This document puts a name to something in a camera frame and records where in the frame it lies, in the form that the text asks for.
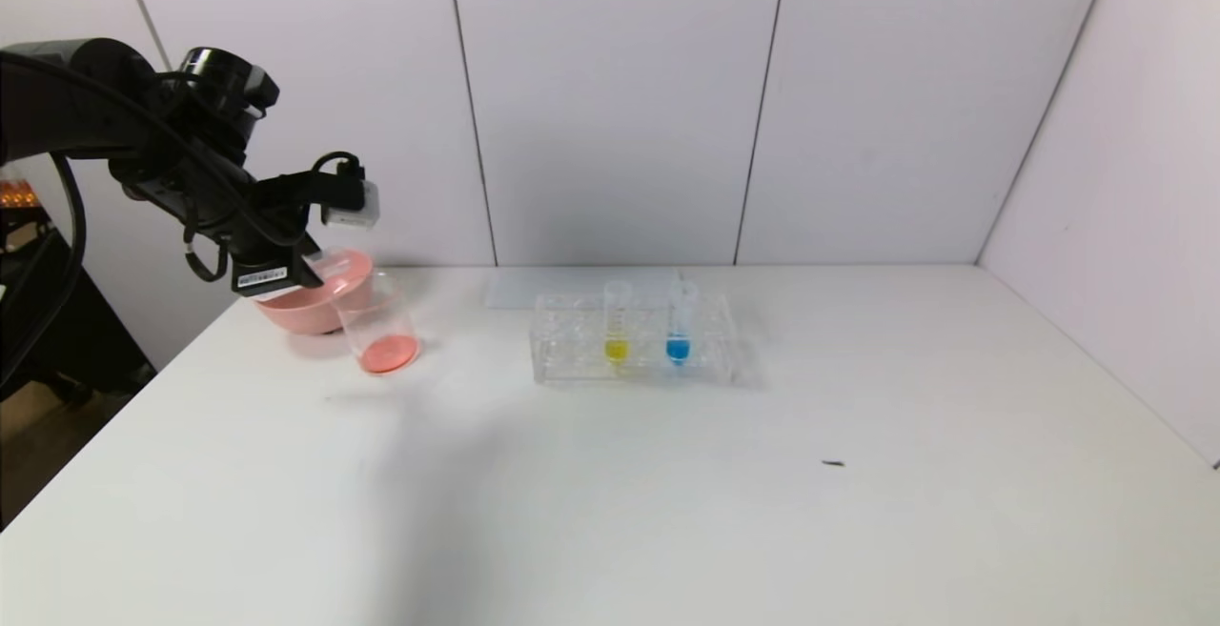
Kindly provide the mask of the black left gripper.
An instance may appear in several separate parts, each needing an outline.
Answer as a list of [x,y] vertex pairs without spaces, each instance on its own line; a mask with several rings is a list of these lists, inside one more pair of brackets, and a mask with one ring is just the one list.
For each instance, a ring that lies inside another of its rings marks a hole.
[[318,253],[321,248],[307,234],[288,246],[274,244],[257,232],[240,232],[228,240],[233,268],[231,289],[240,297],[262,297],[318,288],[322,279],[309,264]]

